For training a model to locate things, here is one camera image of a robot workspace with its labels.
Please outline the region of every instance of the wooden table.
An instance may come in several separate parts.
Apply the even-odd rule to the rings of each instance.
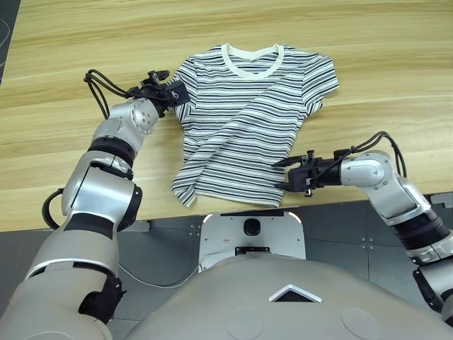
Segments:
[[[42,202],[89,146],[102,117],[82,82],[87,69],[128,88],[150,69],[174,72],[226,42],[248,50],[288,44],[333,58],[340,89],[306,121],[292,155],[316,149],[330,157],[386,130],[422,192],[450,191],[452,30],[451,0],[22,0],[0,88],[0,230],[45,227]],[[144,191],[138,218],[257,208],[202,196],[184,208],[170,190],[182,143],[171,115],[144,143],[135,165]],[[333,187],[313,198],[286,193],[282,205],[363,198]]]

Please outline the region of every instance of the white collar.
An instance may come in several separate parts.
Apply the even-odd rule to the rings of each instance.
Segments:
[[[264,72],[259,73],[252,73],[244,71],[243,69],[239,69],[235,64],[233,64],[229,57],[229,55],[234,55],[236,57],[248,60],[255,60],[258,59],[259,57],[262,57],[263,55],[267,55],[273,52],[278,52],[277,60],[275,60],[274,64],[270,68],[268,68]],[[240,50],[239,48],[235,48],[234,46],[231,46],[228,43],[222,45],[222,57],[224,58],[225,64],[233,73],[245,79],[262,79],[271,75],[282,64],[284,54],[285,49],[283,48],[283,46],[277,44],[271,47],[263,48],[262,50],[258,50],[255,52]]]

